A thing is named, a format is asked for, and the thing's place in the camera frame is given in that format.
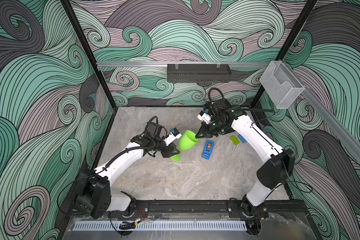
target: black metal frame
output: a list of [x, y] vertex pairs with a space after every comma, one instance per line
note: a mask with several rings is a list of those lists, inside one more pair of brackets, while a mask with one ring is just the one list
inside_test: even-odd
[[117, 106], [116, 106], [116, 103], [115, 101], [113, 100], [113, 97], [112, 97], [112, 94], [110, 93], [110, 90], [107, 86], [107, 82], [104, 78], [104, 75], [102, 74], [102, 72], [97, 68], [97, 65], [96, 65], [96, 58], [95, 58], [95, 55], [93, 55], [93, 52], [91, 50], [91, 47], [89, 46], [89, 43], [84, 35], [84, 32], [81, 28], [81, 25], [79, 23], [79, 20], [77, 19], [77, 16], [75, 14], [75, 12], [73, 11], [73, 8], [72, 8], [72, 5], [70, 3], [69, 0], [60, 0], [67, 16], [68, 16], [68, 19], [69, 21], [71, 22], [72, 24], [72, 27], [73, 29], [75, 30], [75, 33], [77, 35], [77, 38], [79, 39], [80, 43], [81, 43], [81, 46], [85, 52], [85, 54], [87, 55], [87, 58], [89, 60], [89, 63], [91, 64], [92, 68], [93, 68], [93, 71], [95, 72], [96, 74], [96, 77], [97, 79], [99, 80], [106, 96], [107, 96], [107, 99], [110, 103], [110, 105], [112, 106], [113, 109], [116, 109]]
[[[111, 118], [108, 122], [106, 132], [102, 138], [102, 141], [100, 143], [100, 147], [97, 150], [96, 157], [94, 160], [94, 163], [91, 167], [91, 169], [94, 169], [96, 165], [99, 162], [101, 152], [104, 148], [106, 139], [109, 135], [110, 129], [112, 127], [112, 123], [114, 121], [115, 115], [117, 113], [118, 107], [116, 106], [112, 94], [110, 93], [110, 90], [107, 86], [106, 80], [104, 78], [104, 75], [102, 74], [101, 70], [97, 68], [96, 65], [96, 59], [93, 55], [91, 48], [88, 44], [88, 41], [84, 35], [84, 32], [82, 31], [82, 28], [79, 24], [79, 21], [76, 17], [75, 12], [73, 11], [72, 5], [69, 2], [69, 0], [60, 0], [61, 4], [69, 18], [69, 21], [71, 22], [75, 33], [77, 34], [77, 37], [83, 47], [83, 50], [97, 76], [97, 79], [99, 80], [106, 97], [113, 108], [113, 112], [111, 115]], [[287, 40], [285, 41], [283, 47], [281, 48], [278, 56], [276, 57], [276, 60], [282, 60], [291, 45], [293, 44], [294, 40], [298, 36], [300, 30], [302, 29], [306, 19], [308, 18], [310, 12], [312, 11], [313, 7], [315, 6], [317, 0], [308, 0], [305, 4], [301, 14], [296, 20], [296, 24], [293, 26], [292, 31], [290, 32]], [[258, 90], [256, 96], [251, 102], [250, 108], [255, 108], [257, 103], [259, 102], [259, 99], [261, 98], [261, 95], [264, 92], [263, 86], [260, 86], [260, 89]], [[202, 106], [199, 105], [190, 105], [190, 106], [156, 106], [156, 105], [148, 105], [148, 106], [141, 106], [141, 107], [176, 107], [176, 108], [189, 108], [189, 107], [197, 107], [201, 108]], [[289, 196], [291, 196], [291, 192], [288, 191], [288, 186], [285, 186], [287, 193]], [[203, 213], [203, 214], [211, 214], [211, 213], [219, 213], [219, 214], [227, 214], [230, 218], [239, 218], [240, 220], [251, 220], [253, 218], [247, 218], [243, 212], [241, 211], [241, 204], [242, 200], [136, 200], [135, 201], [135, 210], [134, 210], [134, 216], [130, 219], [135, 219], [135, 216], [139, 216], [140, 212], [137, 209], [144, 210], [147, 218], [149, 219], [157, 219], [157, 218], [163, 218], [166, 214], [181, 214], [181, 213]], [[275, 200], [275, 201], [266, 201], [264, 204], [265, 208], [268, 212], [272, 213], [282, 213], [282, 212], [303, 212], [305, 213], [307, 220], [309, 222], [310, 227], [312, 228], [312, 231], [314, 232], [316, 238], [318, 240], [321, 240], [321, 235], [319, 231], [316, 228], [316, 225], [312, 219], [312, 217], [309, 215], [309, 211], [302, 200]], [[121, 217], [125, 220], [128, 220], [128, 218], [124, 218], [120, 216], [120, 212], [114, 211], [110, 214], [111, 217]]]
[[[251, 221], [241, 210], [241, 200], [136, 200], [135, 210], [130, 218], [125, 218], [120, 211], [110, 212], [110, 218], [135, 220], [142, 217], [144, 211], [149, 220], [171, 218], [174, 214], [221, 214], [230, 218], [239, 218], [241, 221]], [[302, 212], [307, 218], [317, 240], [322, 237], [314, 223], [309, 210], [303, 200], [269, 200], [264, 204], [267, 213], [285, 215], [285, 213]]]

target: wall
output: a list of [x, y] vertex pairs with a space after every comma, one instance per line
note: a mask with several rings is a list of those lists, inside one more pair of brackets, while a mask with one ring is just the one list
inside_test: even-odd
[[[328, 4], [312, 11], [285, 59], [360, 142], [360, 1]], [[264, 94], [263, 108], [274, 108]], [[264, 132], [297, 153], [288, 184], [310, 209], [323, 239], [360, 239], [360, 165], [304, 93], [287, 110], [261, 121]], [[259, 119], [266, 117], [257, 114]]]
[[[71, 0], [98, 61], [271, 61], [305, 1]], [[233, 69], [232, 82], [168, 83], [166, 68], [103, 68], [117, 105], [203, 105], [217, 87], [250, 104], [264, 69]]]
[[0, 240], [64, 233], [57, 195], [104, 135], [112, 109], [77, 43], [59, 0], [0, 0]]

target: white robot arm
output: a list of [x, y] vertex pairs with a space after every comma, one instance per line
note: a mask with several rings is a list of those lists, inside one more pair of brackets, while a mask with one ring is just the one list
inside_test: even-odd
[[157, 151], [161, 152], [163, 157], [180, 153], [173, 141], [180, 138], [181, 134], [173, 128], [169, 134], [166, 132], [165, 137], [159, 137], [164, 127], [157, 121], [152, 122], [154, 118], [157, 117], [147, 122], [144, 135], [133, 137], [125, 150], [94, 170], [86, 169], [81, 173], [80, 176], [84, 178], [77, 182], [75, 204], [86, 209], [93, 218], [100, 217], [106, 211], [127, 210], [133, 197], [125, 192], [110, 194], [110, 186], [136, 160], [145, 154], [155, 156]]
[[250, 215], [255, 207], [260, 206], [273, 190], [283, 184], [292, 174], [295, 153], [285, 150], [272, 141], [250, 119], [239, 106], [232, 107], [222, 99], [204, 105], [204, 110], [198, 115], [202, 127], [196, 134], [197, 138], [211, 138], [238, 132], [254, 148], [260, 156], [263, 165], [257, 171], [257, 180], [253, 188], [244, 197], [248, 204]]

